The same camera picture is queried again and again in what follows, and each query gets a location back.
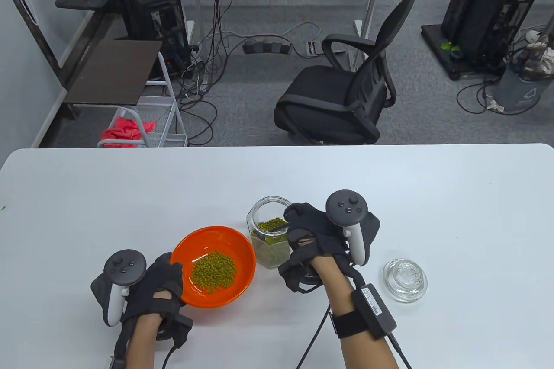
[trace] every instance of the hand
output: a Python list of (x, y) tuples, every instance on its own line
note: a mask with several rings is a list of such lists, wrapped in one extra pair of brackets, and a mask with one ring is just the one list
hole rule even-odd
[[(332, 223), (325, 212), (317, 210), (308, 203), (294, 203), (285, 209), (285, 220), (289, 223), (287, 238), (294, 251), (303, 251), (302, 261), (316, 256), (344, 255), (346, 242), (341, 227)], [(310, 246), (316, 243), (317, 249)]]
[(147, 314), (161, 314), (160, 300), (168, 301), (164, 310), (175, 313), (184, 305), (180, 296), (183, 294), (183, 272), (182, 265), (170, 264), (171, 252), (158, 257), (154, 264), (146, 270), (144, 277), (131, 286), (127, 296), (127, 308), (122, 321), (133, 316)]
[[(279, 274), (293, 292), (310, 292), (322, 285), (319, 270), (310, 266), (315, 258), (334, 257), (348, 263), (347, 246), (342, 229), (332, 223), (325, 212), (308, 203), (295, 203), (285, 209), (289, 223), (287, 238), (293, 249), (290, 259), (279, 266)], [(301, 285), (313, 286), (306, 290)]]

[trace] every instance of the black glove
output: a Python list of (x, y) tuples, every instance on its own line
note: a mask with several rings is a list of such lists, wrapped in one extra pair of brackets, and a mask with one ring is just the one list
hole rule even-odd
[[(192, 320), (180, 314), (184, 302), (183, 266), (179, 263), (170, 264), (171, 252), (158, 257), (154, 264), (146, 270), (144, 277), (130, 287), (127, 296), (127, 308), (121, 317), (121, 335), (115, 345), (114, 356), (124, 360), (127, 344), (135, 331), (136, 322), (141, 315), (160, 314), (163, 321), (158, 330), (157, 340), (173, 338), (174, 349), (180, 348), (187, 340), (192, 329)], [(169, 291), (171, 300), (154, 298), (158, 291)]]
[[(158, 257), (154, 264), (146, 270), (144, 277), (130, 287), (127, 296), (127, 308), (121, 322), (143, 314), (175, 314), (184, 306), (180, 299), (183, 294), (183, 266), (179, 263), (170, 265), (171, 252)], [(158, 291), (169, 291), (171, 300), (153, 298)]]
[[(287, 238), (293, 249), (290, 259), (279, 266), (279, 274), (293, 292), (312, 292), (323, 282), (310, 266), (315, 257), (332, 255), (338, 262), (348, 264), (348, 254), (342, 228), (332, 223), (325, 212), (309, 203), (293, 203), (284, 213), (289, 223)], [(300, 284), (313, 286), (305, 290)]]

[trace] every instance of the orange bowl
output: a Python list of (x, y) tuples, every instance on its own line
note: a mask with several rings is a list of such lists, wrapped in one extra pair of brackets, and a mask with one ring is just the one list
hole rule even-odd
[[(191, 280), (194, 262), (216, 250), (232, 258), (237, 274), (232, 286), (212, 294), (201, 290)], [(194, 231), (180, 241), (171, 263), (183, 266), (183, 295), (181, 299), (194, 307), (216, 308), (236, 300), (250, 286), (256, 271), (256, 255), (252, 244), (241, 232), (225, 226), (209, 226)]]

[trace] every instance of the computer tower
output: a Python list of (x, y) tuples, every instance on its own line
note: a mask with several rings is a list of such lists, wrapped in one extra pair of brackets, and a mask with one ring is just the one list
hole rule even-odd
[(441, 31), (460, 47), (470, 64), (497, 68), (524, 21), (534, 0), (451, 0)]
[[(190, 66), (190, 47), (180, 0), (121, 0), (129, 39), (161, 40), (167, 70), (180, 76)], [(152, 76), (160, 77), (157, 63)]]

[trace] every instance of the gray carpet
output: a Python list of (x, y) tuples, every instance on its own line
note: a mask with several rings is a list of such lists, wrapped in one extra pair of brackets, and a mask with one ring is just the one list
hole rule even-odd
[[(223, 6), (230, 0), (222, 0)], [(329, 33), (354, 33), (352, 21), (360, 19), (365, 0), (234, 0), (224, 17), (224, 29), (241, 34), (282, 33), (302, 21), (321, 26), (320, 39)], [(372, 36), (386, 15), (401, 0), (378, 0)], [(182, 0), (188, 19), (195, 19), (194, 0)], [(398, 100), (384, 110), (378, 124), (378, 144), (472, 144), (496, 142), (546, 142), (554, 145), (554, 96), (546, 93), (538, 106), (520, 116), (485, 113), (472, 115), (457, 106), (455, 95), (478, 80), (452, 82), (439, 66), (420, 34), (423, 24), (440, 23), (449, 0), (416, 0), (404, 27), (387, 50)], [(213, 0), (201, 0), (206, 30)], [(536, 0), (522, 27), (546, 23), (554, 0)], [(289, 39), (300, 52), (315, 35), (302, 26)], [(230, 57), (222, 80), (206, 99), (218, 108), (214, 138), (209, 145), (292, 145), (287, 133), (273, 124), (273, 108), (297, 73), (311, 64), (326, 64), (324, 58), (310, 61), (293, 54), (249, 55), (238, 48)], [(461, 101), (479, 110), (475, 93), (467, 91)], [(213, 118), (213, 109), (199, 104), (193, 110)], [(83, 109), (77, 121), (64, 122), (54, 146), (90, 147), (98, 142), (113, 110)], [(198, 119), (183, 115), (189, 136), (204, 128)], [(194, 142), (209, 138), (204, 134)]]

